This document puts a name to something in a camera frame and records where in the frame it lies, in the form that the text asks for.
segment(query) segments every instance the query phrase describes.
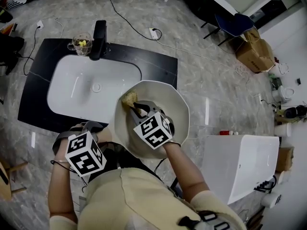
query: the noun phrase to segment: black countertop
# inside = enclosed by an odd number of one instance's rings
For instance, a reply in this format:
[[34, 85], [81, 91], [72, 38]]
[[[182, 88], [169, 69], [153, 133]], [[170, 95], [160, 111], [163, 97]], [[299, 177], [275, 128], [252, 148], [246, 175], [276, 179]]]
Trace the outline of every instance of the black countertop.
[[[66, 55], [76, 55], [67, 49], [71, 39], [45, 39], [38, 50], [27, 77], [21, 98], [18, 120], [57, 133], [87, 120], [52, 112], [47, 104], [47, 93], [57, 63]], [[108, 44], [101, 58], [137, 65], [142, 80], [155, 80], [177, 88], [177, 59], [144, 49]]]

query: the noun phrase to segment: faucet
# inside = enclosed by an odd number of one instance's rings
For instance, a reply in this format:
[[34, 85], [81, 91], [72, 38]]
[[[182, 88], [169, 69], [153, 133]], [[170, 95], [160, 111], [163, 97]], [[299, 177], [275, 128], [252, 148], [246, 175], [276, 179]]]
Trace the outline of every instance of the faucet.
[[106, 53], [106, 21], [96, 21], [93, 38], [89, 57], [91, 60], [99, 60]]

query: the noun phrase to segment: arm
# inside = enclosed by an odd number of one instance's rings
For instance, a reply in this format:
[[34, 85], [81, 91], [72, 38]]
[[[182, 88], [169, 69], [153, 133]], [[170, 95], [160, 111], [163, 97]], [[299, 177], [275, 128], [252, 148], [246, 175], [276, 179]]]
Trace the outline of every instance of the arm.
[[[66, 160], [65, 152], [67, 143], [67, 139], [61, 141], [59, 151], [54, 160]], [[70, 168], [70, 164], [67, 162], [63, 162], [61, 165], [68, 169]], [[54, 163], [49, 185], [48, 206], [50, 217], [63, 216], [77, 223], [78, 219], [73, 209], [70, 182], [70, 171]]]
[[190, 202], [196, 194], [209, 190], [200, 170], [180, 149], [178, 144], [166, 143], [163, 146], [178, 179], [185, 200]]

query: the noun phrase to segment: tile floor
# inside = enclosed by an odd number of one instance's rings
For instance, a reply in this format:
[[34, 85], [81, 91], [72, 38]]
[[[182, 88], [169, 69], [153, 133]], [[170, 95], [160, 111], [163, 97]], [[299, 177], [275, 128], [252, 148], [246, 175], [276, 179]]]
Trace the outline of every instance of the tile floor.
[[[35, 56], [44, 38], [72, 38], [79, 32], [93, 34], [98, 19], [107, 20], [107, 40], [112, 43], [134, 46], [178, 58], [177, 88], [190, 107], [191, 127], [183, 150], [201, 165], [204, 141], [207, 135], [217, 134], [221, 129], [236, 130], [240, 134], [272, 135], [273, 113], [262, 99], [272, 101], [267, 74], [253, 74], [236, 60], [231, 49], [217, 44], [224, 39], [223, 33], [202, 38], [212, 27], [200, 28], [203, 21], [194, 16], [183, 0], [113, 0], [117, 11], [126, 17], [137, 30], [150, 36], [148, 28], [157, 27], [163, 32], [160, 42], [179, 49], [213, 59], [210, 61], [183, 51], [149, 41], [137, 33], [113, 10], [109, 0], [35, 0], [11, 11], [18, 23], [19, 35], [25, 39], [21, 54], [30, 54], [34, 45], [36, 22], [43, 21], [44, 28], [36, 33]], [[11, 165], [28, 161], [23, 171], [12, 175], [13, 189], [26, 186], [25, 192], [14, 196], [12, 202], [0, 200], [0, 213], [16, 229], [48, 229], [47, 190], [53, 158], [52, 143], [57, 134], [17, 120], [18, 108], [26, 76], [23, 74], [25, 59], [20, 60], [9, 76], [1, 77], [0, 95], [5, 104], [0, 105], [0, 156]], [[26, 64], [29, 71], [31, 61]], [[236, 73], [242, 67], [246, 73]], [[205, 102], [209, 100], [210, 111], [206, 113]], [[35, 147], [31, 147], [31, 134], [36, 132]], [[146, 161], [154, 169], [159, 161]], [[174, 179], [169, 162], [164, 161], [157, 171], [170, 185]], [[80, 179], [72, 176], [71, 189], [74, 201], [82, 194]], [[254, 192], [233, 203], [231, 207], [243, 219], [260, 206], [263, 194]]]

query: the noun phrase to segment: drain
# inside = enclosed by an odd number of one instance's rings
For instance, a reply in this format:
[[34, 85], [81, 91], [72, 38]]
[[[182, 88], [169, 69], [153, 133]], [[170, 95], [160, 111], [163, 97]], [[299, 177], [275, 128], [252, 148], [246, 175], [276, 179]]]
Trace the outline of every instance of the drain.
[[95, 93], [98, 93], [102, 90], [102, 85], [99, 83], [93, 83], [92, 85], [92, 91]]

